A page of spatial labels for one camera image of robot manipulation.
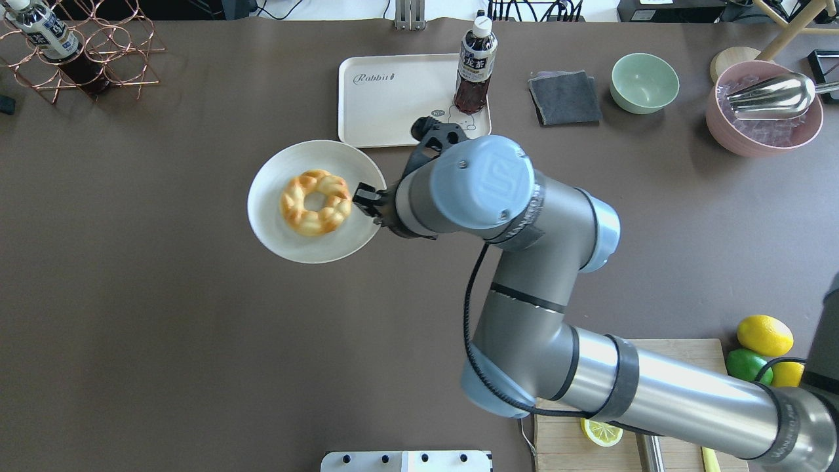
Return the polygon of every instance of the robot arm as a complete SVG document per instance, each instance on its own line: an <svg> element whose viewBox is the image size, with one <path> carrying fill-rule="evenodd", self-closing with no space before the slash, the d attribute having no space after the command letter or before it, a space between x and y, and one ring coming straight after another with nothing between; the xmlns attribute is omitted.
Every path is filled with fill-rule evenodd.
<svg viewBox="0 0 839 472"><path fill-rule="evenodd" d="M804 388L737 380L575 328L563 321L565 306L577 274L600 268L617 248L614 210L542 176L510 139L469 140L433 118L418 120L412 134L420 144L400 182L379 191L361 184L354 201L400 236L463 231L504 251L461 378L478 406L524 417L539 412L537 397L561 399L600 422L697 443L767 470L839 470L839 290L826 300ZM430 159L425 149L440 155Z"/></svg>

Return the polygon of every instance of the yellow knife handle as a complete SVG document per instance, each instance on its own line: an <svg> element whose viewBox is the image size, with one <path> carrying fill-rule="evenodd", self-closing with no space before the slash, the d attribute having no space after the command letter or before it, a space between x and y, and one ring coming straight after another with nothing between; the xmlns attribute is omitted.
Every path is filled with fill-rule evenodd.
<svg viewBox="0 0 839 472"><path fill-rule="evenodd" d="M702 448L702 463L705 465L705 472L720 472L720 463L713 449Z"/></svg>

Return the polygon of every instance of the brown tabletop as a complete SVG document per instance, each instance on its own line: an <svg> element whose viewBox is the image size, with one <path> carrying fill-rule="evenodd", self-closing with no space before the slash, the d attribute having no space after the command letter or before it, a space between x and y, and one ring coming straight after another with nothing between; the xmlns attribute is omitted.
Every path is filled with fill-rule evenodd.
<svg viewBox="0 0 839 472"><path fill-rule="evenodd" d="M495 470L527 470L518 424L459 387L479 240L382 231L344 260L300 265L268 252L245 211L270 156L337 139L343 60L456 52L468 24L158 23L163 83L139 102L66 93L53 108L0 71L0 93L18 99L0 115L0 469L304 471L333 450L479 448ZM839 110L826 107L813 143L771 159L732 155L704 122L714 54L762 48L778 29L495 31L493 132L612 204L623 225L609 264L578 279L566 320L731 348L741 318L768 313L806 355L839 270ZM806 55L833 38L803 35L776 60L807 71ZM612 64L637 51L680 76L663 112L630 115L608 96ZM526 80L542 70L596 77L603 120L540 127ZM392 181L409 148L367 153Z"/></svg>

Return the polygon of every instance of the lime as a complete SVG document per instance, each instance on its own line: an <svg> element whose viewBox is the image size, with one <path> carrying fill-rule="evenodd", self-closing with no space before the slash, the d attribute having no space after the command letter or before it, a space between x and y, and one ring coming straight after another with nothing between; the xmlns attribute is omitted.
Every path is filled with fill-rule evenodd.
<svg viewBox="0 0 839 472"><path fill-rule="evenodd" d="M728 374L740 380L753 381L764 365L766 365L766 360L760 357L760 354L750 349L734 349L726 357ZM769 385L772 383L772 377L772 369L769 369L766 371L766 374L763 374L763 379L760 380L760 383Z"/></svg>
<svg viewBox="0 0 839 472"><path fill-rule="evenodd" d="M787 354L792 349L792 331L769 315L745 317L737 325L737 340L744 348L770 357Z"/></svg>
<svg viewBox="0 0 839 472"><path fill-rule="evenodd" d="M593 422L585 418L580 419L582 432L586 434L594 444L609 448L614 446L623 437L623 430L617 426L605 422Z"/></svg>
<svg viewBox="0 0 839 472"><path fill-rule="evenodd" d="M798 362L778 362L772 366L773 387L797 387L804 374L804 365Z"/></svg>

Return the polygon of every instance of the plastic bottle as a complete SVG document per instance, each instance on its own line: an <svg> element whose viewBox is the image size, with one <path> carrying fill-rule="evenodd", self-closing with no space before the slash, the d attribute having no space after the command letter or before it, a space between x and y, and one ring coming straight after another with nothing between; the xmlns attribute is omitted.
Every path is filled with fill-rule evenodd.
<svg viewBox="0 0 839 472"><path fill-rule="evenodd" d="M104 66L92 61L72 29L56 18L52 9L40 0L6 0L10 10L6 19L26 33L50 64L55 64L81 90L96 95L111 82L103 74Z"/></svg>
<svg viewBox="0 0 839 472"><path fill-rule="evenodd" d="M492 33L492 20L478 12L472 29L463 35L461 61L457 67L455 106L466 114L480 112L487 105L487 91L498 39Z"/></svg>

